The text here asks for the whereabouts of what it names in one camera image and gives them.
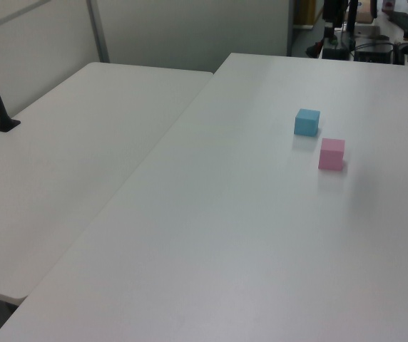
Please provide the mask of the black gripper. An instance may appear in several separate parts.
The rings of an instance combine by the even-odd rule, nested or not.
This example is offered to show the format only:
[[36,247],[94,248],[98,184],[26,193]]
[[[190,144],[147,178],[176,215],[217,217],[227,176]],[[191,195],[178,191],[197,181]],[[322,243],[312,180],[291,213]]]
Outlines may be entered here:
[[323,20],[325,21],[324,39],[334,37],[334,28],[341,29],[346,12],[346,0],[324,0]]

